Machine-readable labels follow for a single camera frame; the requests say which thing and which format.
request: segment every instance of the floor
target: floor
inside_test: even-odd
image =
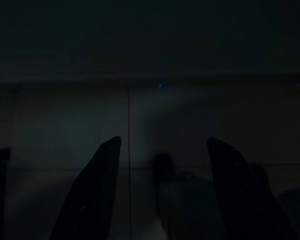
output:
[[[71,183],[98,146],[122,137],[109,239],[165,240],[151,160],[211,179],[206,139],[217,137],[269,174],[274,195],[300,187],[300,89],[287,84],[187,87],[24,86],[13,99],[6,239],[48,239]]]

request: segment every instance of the gray floor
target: gray floor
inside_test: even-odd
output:
[[[248,162],[264,165],[275,195],[300,187],[300,89],[294,85],[153,86],[128,92],[24,86],[13,101],[13,125],[9,131],[0,127],[0,143],[12,147],[7,240],[47,239],[72,181],[114,136],[122,137],[122,147],[111,240],[130,238],[129,147],[134,240],[166,239],[150,175],[158,152],[170,153],[179,169],[209,179],[206,139],[213,136]]]

